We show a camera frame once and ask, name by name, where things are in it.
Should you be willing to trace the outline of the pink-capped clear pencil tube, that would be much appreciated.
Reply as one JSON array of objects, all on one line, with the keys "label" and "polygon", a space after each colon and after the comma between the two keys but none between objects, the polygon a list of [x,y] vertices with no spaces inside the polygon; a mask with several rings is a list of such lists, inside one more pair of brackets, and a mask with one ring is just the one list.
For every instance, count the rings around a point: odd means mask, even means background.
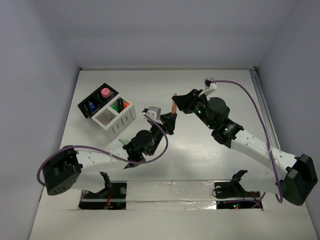
[{"label": "pink-capped clear pencil tube", "polygon": [[107,87],[103,88],[103,89],[100,91],[100,93],[101,93],[101,96],[102,96],[104,99],[109,98],[110,95],[111,95],[110,89],[107,88]]}]

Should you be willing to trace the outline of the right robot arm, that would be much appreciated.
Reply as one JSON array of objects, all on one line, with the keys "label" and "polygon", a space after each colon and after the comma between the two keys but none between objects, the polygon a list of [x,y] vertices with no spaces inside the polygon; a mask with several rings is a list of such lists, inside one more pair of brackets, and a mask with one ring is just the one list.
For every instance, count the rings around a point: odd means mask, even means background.
[{"label": "right robot arm", "polygon": [[271,183],[268,192],[281,190],[285,200],[301,206],[318,183],[313,159],[307,154],[296,156],[250,134],[229,118],[230,108],[219,97],[208,98],[201,90],[193,89],[186,95],[172,97],[177,108],[185,114],[195,114],[221,145],[252,158],[263,166],[276,170],[279,185]]}]

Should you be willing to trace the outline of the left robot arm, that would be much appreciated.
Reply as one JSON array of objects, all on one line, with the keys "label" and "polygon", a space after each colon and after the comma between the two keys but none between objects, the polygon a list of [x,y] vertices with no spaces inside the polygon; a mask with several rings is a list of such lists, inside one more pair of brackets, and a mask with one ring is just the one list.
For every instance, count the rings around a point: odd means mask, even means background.
[{"label": "left robot arm", "polygon": [[149,130],[140,130],[135,137],[120,148],[110,151],[84,145],[65,146],[49,156],[39,167],[39,183],[49,196],[56,196],[70,189],[90,191],[104,198],[112,191],[107,174],[110,169],[131,169],[152,163],[164,155],[154,156],[162,140],[174,134],[177,114],[166,113],[155,117],[154,112],[143,113]]}]

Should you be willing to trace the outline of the white slotted organizer box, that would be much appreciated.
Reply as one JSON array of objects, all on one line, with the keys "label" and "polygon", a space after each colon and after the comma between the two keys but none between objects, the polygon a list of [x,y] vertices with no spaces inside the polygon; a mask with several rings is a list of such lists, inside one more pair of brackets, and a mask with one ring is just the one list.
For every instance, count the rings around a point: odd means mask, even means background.
[{"label": "white slotted organizer box", "polygon": [[[124,107],[121,112],[115,111],[112,104],[117,99],[123,99],[129,105]],[[117,95],[115,99],[107,103],[101,110],[91,118],[97,123],[104,131],[108,138],[113,141],[131,122],[137,118],[135,105],[127,98]]]}]

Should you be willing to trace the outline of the black slotted organizer box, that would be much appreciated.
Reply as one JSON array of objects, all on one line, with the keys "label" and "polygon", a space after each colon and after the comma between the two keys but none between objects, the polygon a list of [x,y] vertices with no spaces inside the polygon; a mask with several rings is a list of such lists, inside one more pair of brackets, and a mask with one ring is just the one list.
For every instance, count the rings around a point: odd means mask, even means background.
[{"label": "black slotted organizer box", "polygon": [[[110,97],[109,98],[103,98],[101,95],[101,90],[103,88],[109,88],[110,90]],[[109,103],[112,99],[114,99],[119,94],[118,91],[116,91],[114,88],[109,86],[106,83],[103,83],[100,87],[98,87],[95,91],[93,91],[89,96],[87,96],[83,101],[81,101],[77,106],[81,113],[84,115],[84,117],[92,118],[94,114],[96,114],[99,110],[102,109],[107,103]],[[90,111],[89,102],[92,102],[96,110],[95,112]]]}]

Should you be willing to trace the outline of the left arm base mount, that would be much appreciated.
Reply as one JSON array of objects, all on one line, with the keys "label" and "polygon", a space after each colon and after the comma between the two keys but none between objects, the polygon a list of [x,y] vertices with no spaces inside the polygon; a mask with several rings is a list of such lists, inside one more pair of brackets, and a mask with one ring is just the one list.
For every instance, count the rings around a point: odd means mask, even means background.
[{"label": "left arm base mount", "polygon": [[101,172],[104,188],[94,193],[83,191],[78,207],[81,210],[125,210],[127,208],[127,182],[111,181],[106,172]]}]

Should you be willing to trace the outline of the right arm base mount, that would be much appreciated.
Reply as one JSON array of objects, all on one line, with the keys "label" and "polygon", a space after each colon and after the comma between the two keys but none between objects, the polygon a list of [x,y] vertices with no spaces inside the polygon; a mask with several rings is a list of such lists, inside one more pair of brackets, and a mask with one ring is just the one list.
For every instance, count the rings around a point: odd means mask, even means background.
[{"label": "right arm base mount", "polygon": [[243,175],[247,172],[247,170],[240,170],[232,176],[231,180],[214,183],[211,194],[217,200],[218,210],[263,209],[261,203],[256,205],[261,198],[260,192],[246,191],[240,185]]}]

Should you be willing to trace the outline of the aluminium side rail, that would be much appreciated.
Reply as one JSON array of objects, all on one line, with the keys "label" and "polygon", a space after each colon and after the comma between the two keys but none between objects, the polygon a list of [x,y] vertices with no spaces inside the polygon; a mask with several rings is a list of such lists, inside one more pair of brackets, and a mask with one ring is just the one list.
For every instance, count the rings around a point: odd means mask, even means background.
[{"label": "aluminium side rail", "polygon": [[250,157],[273,171],[270,159],[270,153],[272,153],[278,178],[283,180],[288,173],[286,168],[292,167],[296,160],[293,155],[281,150],[257,71],[250,69],[249,75],[254,88],[253,102],[256,105],[258,120],[262,126],[262,136],[258,138],[251,136],[248,142]]}]

